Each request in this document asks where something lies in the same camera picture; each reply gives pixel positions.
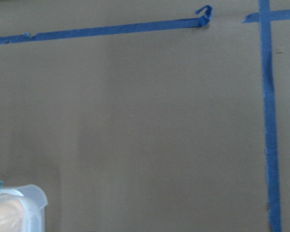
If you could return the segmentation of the clear plastic egg box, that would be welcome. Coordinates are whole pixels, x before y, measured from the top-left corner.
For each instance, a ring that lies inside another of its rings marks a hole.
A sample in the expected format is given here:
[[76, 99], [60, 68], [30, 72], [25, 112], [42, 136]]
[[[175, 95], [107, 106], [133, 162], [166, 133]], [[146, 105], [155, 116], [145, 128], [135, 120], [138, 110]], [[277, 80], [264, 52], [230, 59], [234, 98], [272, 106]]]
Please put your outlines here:
[[36, 185], [3, 187], [0, 181], [0, 232], [44, 232], [45, 192]]

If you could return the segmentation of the brown egg in box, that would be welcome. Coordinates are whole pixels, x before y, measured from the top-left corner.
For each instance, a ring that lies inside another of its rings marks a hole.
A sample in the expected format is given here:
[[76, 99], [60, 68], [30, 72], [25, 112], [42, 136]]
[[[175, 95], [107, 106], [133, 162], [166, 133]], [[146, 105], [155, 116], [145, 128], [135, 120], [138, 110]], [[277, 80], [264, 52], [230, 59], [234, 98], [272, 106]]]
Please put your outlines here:
[[24, 207], [19, 200], [0, 202], [0, 232], [21, 232], [23, 230]]

